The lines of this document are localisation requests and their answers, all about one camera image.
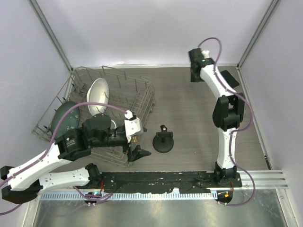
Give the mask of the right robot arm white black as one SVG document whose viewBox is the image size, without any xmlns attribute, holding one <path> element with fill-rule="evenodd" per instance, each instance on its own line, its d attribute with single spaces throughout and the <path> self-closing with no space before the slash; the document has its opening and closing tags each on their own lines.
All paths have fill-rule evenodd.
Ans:
<svg viewBox="0 0 303 227">
<path fill-rule="evenodd" d="M 216 98 L 212 114 L 213 123 L 218 129 L 219 151 L 215 162 L 214 182 L 226 186 L 236 178 L 235 141 L 236 130 L 244 117 L 244 102 L 234 90 L 240 84 L 227 70 L 219 71 L 209 51 L 200 48 L 188 52 L 191 82 L 205 82 Z"/>
</svg>

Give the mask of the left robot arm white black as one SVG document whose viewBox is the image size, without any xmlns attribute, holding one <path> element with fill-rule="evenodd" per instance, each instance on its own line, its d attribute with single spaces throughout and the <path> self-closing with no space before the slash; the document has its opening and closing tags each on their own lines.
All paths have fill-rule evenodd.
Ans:
<svg viewBox="0 0 303 227">
<path fill-rule="evenodd" d="M 139 145 L 131 150 L 132 138 L 147 131 L 139 118 L 125 120 L 122 126 L 115 129 L 111 128 L 111 124 L 109 116 L 97 114 L 81 127 L 58 137 L 48 151 L 25 164 L 2 167 L 0 177 L 8 183 L 1 190 L 2 198 L 14 204 L 23 204 L 52 189 L 69 186 L 97 188 L 102 176 L 95 164 L 68 172 L 53 172 L 63 165 L 89 156 L 93 148 L 121 147 L 134 160 L 150 155 Z"/>
</svg>

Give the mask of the black smartphone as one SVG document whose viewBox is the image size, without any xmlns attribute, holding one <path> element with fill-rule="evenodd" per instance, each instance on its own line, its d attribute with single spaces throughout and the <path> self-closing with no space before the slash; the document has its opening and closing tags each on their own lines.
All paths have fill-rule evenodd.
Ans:
<svg viewBox="0 0 303 227">
<path fill-rule="evenodd" d="M 236 88 L 240 85 L 229 71 L 223 70 L 221 71 L 221 75 L 231 88 Z"/>
</svg>

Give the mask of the black phone stand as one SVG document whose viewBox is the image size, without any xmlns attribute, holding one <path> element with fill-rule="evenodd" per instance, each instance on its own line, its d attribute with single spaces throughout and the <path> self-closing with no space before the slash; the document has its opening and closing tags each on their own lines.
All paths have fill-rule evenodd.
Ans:
<svg viewBox="0 0 303 227">
<path fill-rule="evenodd" d="M 168 128 L 163 124 L 160 126 L 161 131 L 157 132 L 153 138 L 153 148 L 159 153 L 168 153 L 173 149 L 174 140 L 173 132 L 168 131 Z"/>
</svg>

